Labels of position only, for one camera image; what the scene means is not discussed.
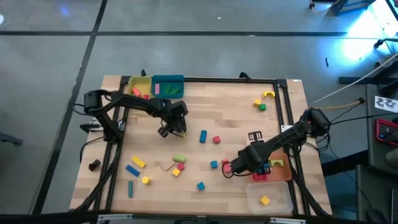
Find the gray floor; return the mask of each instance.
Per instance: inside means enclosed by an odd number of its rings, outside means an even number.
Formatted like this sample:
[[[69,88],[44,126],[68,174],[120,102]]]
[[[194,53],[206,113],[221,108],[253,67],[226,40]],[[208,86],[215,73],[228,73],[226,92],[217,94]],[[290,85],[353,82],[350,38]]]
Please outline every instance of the gray floor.
[[[0,14],[8,20],[5,30],[91,31],[100,4],[99,0],[0,0]],[[325,7],[317,4],[318,10]],[[357,32],[364,23],[358,20],[361,17],[368,15],[314,15],[304,0],[109,0],[99,29],[347,32],[348,37],[380,33],[377,27],[371,32]],[[29,212],[88,38],[0,36],[0,131],[24,139],[19,147],[0,143],[0,213]],[[101,86],[103,75],[138,75],[142,68],[148,75],[237,77],[245,71],[253,78],[302,79],[307,101],[312,102],[341,88],[339,76],[363,76],[373,69],[374,62],[390,53],[385,45],[374,50],[374,42],[346,37],[97,37],[77,102],[83,101],[85,92]],[[364,87],[354,86],[314,106],[343,105],[363,95]],[[340,113],[327,111],[326,115],[334,118]],[[344,118],[364,113],[365,108],[359,106]],[[72,116],[44,206],[46,213],[68,210],[79,150],[86,140],[78,126],[88,119]],[[366,143],[361,141],[365,132],[366,123],[361,120],[333,127],[331,145],[337,156],[365,150]],[[322,162],[335,159],[330,151],[320,157]],[[326,184],[332,204],[355,212],[351,201],[354,183],[345,174],[326,178]],[[353,217],[348,211],[335,209],[340,217]]]

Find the teal tray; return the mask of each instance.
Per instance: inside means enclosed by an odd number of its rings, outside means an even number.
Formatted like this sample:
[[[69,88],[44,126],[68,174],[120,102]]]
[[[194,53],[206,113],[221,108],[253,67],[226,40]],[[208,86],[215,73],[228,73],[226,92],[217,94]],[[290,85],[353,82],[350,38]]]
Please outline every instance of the teal tray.
[[[155,94],[155,84],[160,85],[159,94]],[[170,91],[165,93],[167,86],[170,85]],[[178,93],[170,94],[174,89],[179,88]],[[184,76],[183,75],[154,75],[152,76],[151,93],[155,98],[160,99],[178,99],[184,95]]]

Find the yellow cable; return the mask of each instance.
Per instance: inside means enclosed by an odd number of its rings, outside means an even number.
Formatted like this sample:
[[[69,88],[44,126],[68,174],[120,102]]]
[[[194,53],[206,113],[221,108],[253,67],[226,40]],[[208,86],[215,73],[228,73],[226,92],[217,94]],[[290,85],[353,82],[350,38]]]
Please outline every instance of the yellow cable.
[[[341,1],[341,0],[335,1],[329,8],[327,8],[327,9],[325,9],[325,10],[322,10],[322,11],[320,11],[320,12],[315,12],[315,10],[314,10],[315,5],[314,5],[314,7],[311,8],[311,10],[312,10],[313,13],[315,13],[316,15],[318,15],[318,14],[321,14],[321,13],[323,13],[323,12],[326,12],[327,10],[329,10],[331,7],[333,7],[335,4],[337,4],[337,3],[340,2],[340,1]]]
[[[354,102],[354,103],[350,103],[347,105],[343,105],[343,106],[332,106],[332,107],[328,107],[328,108],[316,108],[316,109],[321,109],[321,110],[334,110],[334,109],[341,109],[341,108],[346,108],[348,106],[353,106],[353,105],[357,105],[360,104],[360,101]]]

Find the yellow block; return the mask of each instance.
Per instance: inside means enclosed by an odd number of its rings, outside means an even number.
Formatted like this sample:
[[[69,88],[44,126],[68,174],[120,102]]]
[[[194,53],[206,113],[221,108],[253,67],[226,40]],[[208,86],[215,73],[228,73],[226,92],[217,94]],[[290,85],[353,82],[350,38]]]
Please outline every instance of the yellow block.
[[[262,202],[264,205],[268,205],[269,198],[264,195],[264,196],[261,197],[260,202]]]
[[[261,104],[261,100],[254,100],[254,106],[259,107]]]
[[[137,164],[139,167],[144,168],[145,167],[145,162],[140,160],[137,156],[132,156],[131,160]]]
[[[270,97],[274,98],[275,92],[274,91],[265,91],[264,93],[262,93],[263,98],[265,98],[266,96],[270,96]]]
[[[150,178],[149,177],[143,177],[142,178],[142,183],[149,184],[150,183]]]
[[[180,173],[181,173],[181,171],[179,169],[174,168],[174,170],[173,170],[173,175],[174,176],[178,177],[178,175],[180,175]]]

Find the wooden tabletop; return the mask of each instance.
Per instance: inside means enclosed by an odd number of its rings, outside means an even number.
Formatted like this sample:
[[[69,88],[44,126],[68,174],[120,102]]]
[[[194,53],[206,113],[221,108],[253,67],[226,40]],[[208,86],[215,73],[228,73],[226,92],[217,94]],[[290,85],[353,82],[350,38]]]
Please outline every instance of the wooden tabletop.
[[[121,76],[106,75],[102,89],[115,91]],[[287,80],[292,113],[295,122],[307,108],[307,101],[300,80]],[[246,187],[253,183],[250,177],[223,177],[220,161],[237,157],[237,151],[246,146],[249,132],[262,131],[264,140],[279,134],[275,99],[264,98],[266,111],[259,111],[252,104],[260,99],[263,91],[273,91],[270,84],[254,83],[185,83],[184,97],[189,114],[186,116],[187,136],[169,135],[162,138],[157,130],[160,119],[152,118],[143,111],[130,110],[119,163],[112,202],[113,212],[184,214],[184,215],[253,215],[248,208]],[[283,93],[280,91],[284,121],[287,121]],[[200,131],[207,130],[206,143],[199,143]],[[220,144],[212,137],[219,135]],[[90,133],[88,141],[102,136],[101,132]],[[98,183],[100,167],[94,172],[88,164],[95,159],[103,160],[106,142],[97,141],[85,147],[83,160],[76,180],[70,208],[76,208]],[[185,169],[178,177],[172,169],[165,172],[161,165],[170,162],[175,154],[187,157]],[[133,155],[146,163],[141,169],[131,162]],[[325,179],[319,155],[313,148],[304,145],[300,154],[307,188],[322,208],[331,214]],[[210,161],[219,162],[218,169],[211,169]],[[134,177],[125,167],[135,167],[141,172]],[[141,182],[143,176],[152,180],[150,185]],[[127,196],[127,183],[133,180],[134,196]],[[197,189],[203,182],[204,191]],[[299,213],[303,213],[299,189],[296,186]],[[104,208],[108,184],[104,188],[101,208]]]

